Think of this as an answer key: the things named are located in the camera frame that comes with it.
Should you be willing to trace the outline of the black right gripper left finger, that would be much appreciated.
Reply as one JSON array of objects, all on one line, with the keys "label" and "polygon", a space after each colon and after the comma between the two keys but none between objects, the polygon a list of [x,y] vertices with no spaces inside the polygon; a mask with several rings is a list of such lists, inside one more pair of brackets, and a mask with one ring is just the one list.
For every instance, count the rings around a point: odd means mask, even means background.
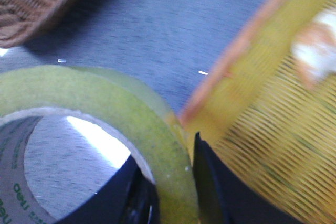
[{"label": "black right gripper left finger", "polygon": [[159,223],[155,185],[142,174],[132,156],[108,182],[58,223]]}]

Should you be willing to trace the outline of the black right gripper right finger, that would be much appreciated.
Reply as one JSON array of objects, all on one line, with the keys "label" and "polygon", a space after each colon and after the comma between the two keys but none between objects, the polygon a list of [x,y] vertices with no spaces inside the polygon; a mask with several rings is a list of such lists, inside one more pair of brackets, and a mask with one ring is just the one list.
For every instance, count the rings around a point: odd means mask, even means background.
[{"label": "black right gripper right finger", "polygon": [[200,132],[194,137],[193,154],[200,223],[300,223],[246,186]]}]

